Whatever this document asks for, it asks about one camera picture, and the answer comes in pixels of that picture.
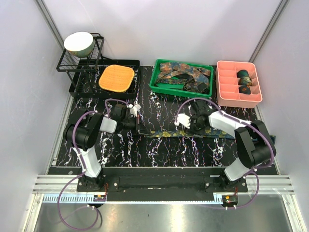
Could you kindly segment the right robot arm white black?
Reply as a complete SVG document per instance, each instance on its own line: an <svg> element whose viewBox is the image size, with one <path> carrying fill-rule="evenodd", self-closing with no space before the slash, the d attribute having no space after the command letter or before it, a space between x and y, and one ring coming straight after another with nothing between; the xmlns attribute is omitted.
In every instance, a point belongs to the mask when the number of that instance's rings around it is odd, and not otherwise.
<svg viewBox="0 0 309 232"><path fill-rule="evenodd" d="M231 191L237 182L257 168L266 168L273 164L276 148L265 124L256 120L244 121L224 111L211 109L207 99L195 98L194 113L189 118L189 131L203 134L214 128L226 132L236 140L237 158L218 178L218 186L223 191Z"/></svg>

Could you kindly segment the blue yellow floral tie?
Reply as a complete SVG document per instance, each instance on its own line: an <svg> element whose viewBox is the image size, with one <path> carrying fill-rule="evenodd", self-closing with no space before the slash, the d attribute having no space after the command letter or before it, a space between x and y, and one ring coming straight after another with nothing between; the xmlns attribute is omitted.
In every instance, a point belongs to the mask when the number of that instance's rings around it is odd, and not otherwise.
<svg viewBox="0 0 309 232"><path fill-rule="evenodd" d="M196 138L220 138L234 140L234 137L222 130L218 129L206 129L201 134L196 134L184 130L173 131L150 131L149 135L145 135L148 138L171 138L171 137L196 137Z"/></svg>

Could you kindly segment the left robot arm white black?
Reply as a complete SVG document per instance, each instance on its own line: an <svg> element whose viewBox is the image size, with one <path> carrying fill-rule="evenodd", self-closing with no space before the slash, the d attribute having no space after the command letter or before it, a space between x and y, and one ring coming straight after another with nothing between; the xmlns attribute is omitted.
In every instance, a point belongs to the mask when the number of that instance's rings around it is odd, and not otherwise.
<svg viewBox="0 0 309 232"><path fill-rule="evenodd" d="M68 120L63 137L77 154L82 166L78 191L100 191L107 187L103 168L99 164L95 143L100 132L115 133L127 130L132 133L150 135L140 118L139 104L117 104L107 109L107 114L79 109Z"/></svg>

